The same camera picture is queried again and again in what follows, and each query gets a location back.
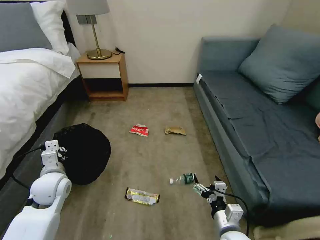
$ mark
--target gray pillow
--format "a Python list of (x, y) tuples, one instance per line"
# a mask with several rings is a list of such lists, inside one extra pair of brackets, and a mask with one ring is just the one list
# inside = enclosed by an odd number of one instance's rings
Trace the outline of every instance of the gray pillow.
[(275, 102), (287, 102), (320, 75), (320, 35), (272, 25), (239, 71)]
[(0, 3), (0, 52), (52, 46), (35, 19), (30, 3)]

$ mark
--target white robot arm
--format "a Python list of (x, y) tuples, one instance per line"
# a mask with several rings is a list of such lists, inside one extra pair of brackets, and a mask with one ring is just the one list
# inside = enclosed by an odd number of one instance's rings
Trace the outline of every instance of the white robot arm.
[(211, 205), (211, 216), (215, 222), (220, 240), (250, 240), (240, 232), (239, 221), (243, 215), (239, 204), (226, 204), (225, 192), (227, 185), (217, 179), (210, 187), (199, 183), (194, 174), (193, 189)]
[(71, 191), (71, 181), (58, 162), (58, 141), (47, 141), (41, 154), (44, 168), (30, 188), (22, 211), (12, 220), (3, 240), (54, 240), (60, 212)]

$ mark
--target table lamp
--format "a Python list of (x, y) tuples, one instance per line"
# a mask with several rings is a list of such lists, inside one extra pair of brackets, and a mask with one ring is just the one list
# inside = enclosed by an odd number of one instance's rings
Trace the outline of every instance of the table lamp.
[(92, 60), (102, 60), (111, 57), (112, 53), (109, 50), (100, 49), (96, 30), (94, 29), (94, 24), (91, 17), (92, 15), (105, 14), (110, 11), (107, 0), (67, 0), (67, 4), (70, 13), (90, 16), (97, 49), (87, 51), (87, 57)]

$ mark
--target gray sofa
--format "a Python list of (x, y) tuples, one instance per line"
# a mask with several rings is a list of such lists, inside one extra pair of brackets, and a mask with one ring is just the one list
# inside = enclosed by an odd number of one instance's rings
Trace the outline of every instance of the gray sofa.
[(320, 214), (320, 145), (303, 94), (278, 105), (237, 72), (258, 41), (202, 38), (194, 91), (233, 193), (266, 226)]

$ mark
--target bed frame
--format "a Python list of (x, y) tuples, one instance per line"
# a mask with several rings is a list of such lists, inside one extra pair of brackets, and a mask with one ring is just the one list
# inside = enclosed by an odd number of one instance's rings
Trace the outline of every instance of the bed frame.
[[(1, 3), (18, 3), (26, 1), (1, 1)], [(61, 15), (63, 27), (65, 29), (65, 37), (67, 42), (75, 41), (71, 31), (71, 27), (66, 13), (63, 11)], [(35, 133), (28, 142), (21, 147), (15, 154), (20, 154), (38, 147), (40, 143), (51, 140), (53, 134), (65, 127), (68, 113), (68, 100), (86, 99), (85, 90), (80, 77), (75, 78), (66, 89), (60, 93), (57, 100), (44, 112), (44, 114), (36, 121)], [(0, 179), (0, 238), (14, 216), (23, 207), (29, 196), (27, 189), (21, 187), (14, 182), (10, 176), (14, 173), (15, 177), (27, 185), (39, 177), (42, 169), (40, 153), (38, 151), (28, 154), (24, 159), (12, 161), (6, 169), (6, 175)]]

